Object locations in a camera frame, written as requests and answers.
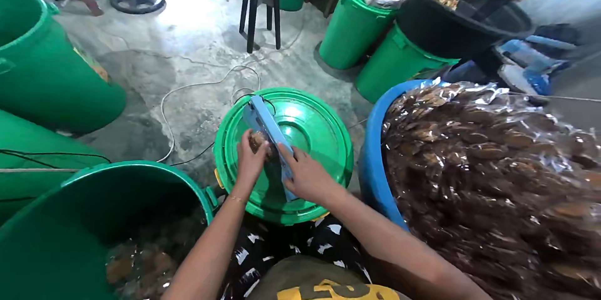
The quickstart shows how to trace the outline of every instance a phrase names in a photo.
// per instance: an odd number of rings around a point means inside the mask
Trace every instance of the black stool leg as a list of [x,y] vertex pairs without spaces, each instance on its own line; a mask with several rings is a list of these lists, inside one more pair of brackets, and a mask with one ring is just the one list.
[[252,53],[252,47],[255,44],[255,23],[257,22],[258,2],[259,0],[251,0],[250,12],[248,12],[248,38],[246,41],[246,52],[248,53]]
[[248,0],[242,0],[242,12],[240,13],[240,33],[244,32],[244,24],[246,23],[246,9],[248,8]]
[[271,30],[271,18],[273,16],[271,6],[267,5],[267,30]]
[[274,16],[275,16],[275,49],[281,47],[280,40],[280,0],[274,0]]

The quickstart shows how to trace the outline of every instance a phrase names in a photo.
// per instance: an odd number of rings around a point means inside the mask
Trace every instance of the blue heat sealer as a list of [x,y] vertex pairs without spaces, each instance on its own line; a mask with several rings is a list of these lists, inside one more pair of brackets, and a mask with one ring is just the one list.
[[[267,136],[267,140],[275,145],[276,150],[278,149],[277,144],[282,143],[290,151],[290,153],[293,153],[292,147],[290,147],[290,144],[282,134],[278,123],[275,121],[274,116],[267,108],[267,105],[265,105],[265,101],[262,96],[251,97],[248,104],[244,106],[242,119],[244,119],[245,123],[250,126],[253,131],[263,132],[263,134]],[[282,156],[282,154],[280,154],[279,151],[278,155],[280,157],[280,164],[282,165],[282,185],[284,187],[286,201],[292,201],[298,197],[286,188],[284,181],[286,179],[293,179],[294,175],[292,174],[292,170],[286,162],[286,159]]]

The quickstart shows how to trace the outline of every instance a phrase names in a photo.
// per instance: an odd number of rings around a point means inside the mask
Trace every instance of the person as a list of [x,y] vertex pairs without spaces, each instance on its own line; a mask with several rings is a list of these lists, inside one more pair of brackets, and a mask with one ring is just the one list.
[[[412,299],[490,299],[469,277],[348,193],[319,162],[296,147],[292,154],[278,145],[294,175],[293,181],[285,182],[286,188],[300,198],[324,206],[331,214],[320,224],[308,226],[297,224],[268,229],[259,222],[251,230],[246,228],[244,208],[263,169],[269,146],[266,142],[253,153],[248,140],[250,132],[244,132],[238,144],[234,188],[178,268],[162,300],[388,300],[409,299],[407,296]],[[299,225],[311,228],[313,236],[289,244],[291,236],[304,232]],[[267,235],[274,235],[274,228],[289,231],[285,235],[278,232],[270,239]],[[357,241],[362,250],[355,246]],[[278,244],[290,249],[289,257],[270,251]],[[381,270],[387,271],[395,288],[402,288],[404,295],[373,285],[362,265],[363,255],[380,262]]]

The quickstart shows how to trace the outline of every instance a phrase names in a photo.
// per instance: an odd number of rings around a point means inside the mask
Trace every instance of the olive shirt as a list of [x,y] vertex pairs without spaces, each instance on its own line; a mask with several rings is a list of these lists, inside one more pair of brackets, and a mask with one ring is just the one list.
[[347,269],[309,256],[283,259],[267,272],[247,300],[410,300],[384,286],[365,284]]

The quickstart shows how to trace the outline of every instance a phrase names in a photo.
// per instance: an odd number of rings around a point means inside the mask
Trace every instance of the bracelet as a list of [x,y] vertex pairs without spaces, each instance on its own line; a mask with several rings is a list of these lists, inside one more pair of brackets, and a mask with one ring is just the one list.
[[241,203],[246,203],[246,200],[242,199],[239,196],[235,196],[235,195],[229,195],[230,198],[236,200],[236,201],[240,201]]

